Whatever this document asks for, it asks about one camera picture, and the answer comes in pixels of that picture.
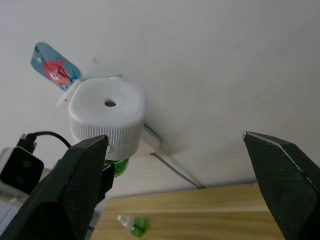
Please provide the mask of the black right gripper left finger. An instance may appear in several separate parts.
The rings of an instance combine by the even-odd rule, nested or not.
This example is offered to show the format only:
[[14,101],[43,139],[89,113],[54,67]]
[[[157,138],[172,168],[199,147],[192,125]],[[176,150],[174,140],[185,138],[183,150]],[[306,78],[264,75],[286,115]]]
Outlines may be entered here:
[[106,135],[71,146],[31,192],[2,240],[83,240],[98,203]]

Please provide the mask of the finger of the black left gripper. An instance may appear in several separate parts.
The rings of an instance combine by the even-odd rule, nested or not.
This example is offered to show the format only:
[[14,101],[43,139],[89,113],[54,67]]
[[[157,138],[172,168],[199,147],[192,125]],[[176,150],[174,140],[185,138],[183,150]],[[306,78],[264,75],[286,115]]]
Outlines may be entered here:
[[102,200],[104,200],[106,193],[112,188],[115,178],[115,170],[116,166],[113,163],[103,169],[97,196],[97,203],[100,203]]

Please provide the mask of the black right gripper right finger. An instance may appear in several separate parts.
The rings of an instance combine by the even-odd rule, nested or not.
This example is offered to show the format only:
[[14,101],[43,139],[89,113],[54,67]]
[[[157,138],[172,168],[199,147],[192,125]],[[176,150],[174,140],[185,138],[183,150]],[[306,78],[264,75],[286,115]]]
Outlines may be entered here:
[[245,131],[260,192],[286,240],[320,238],[320,168],[294,143]]

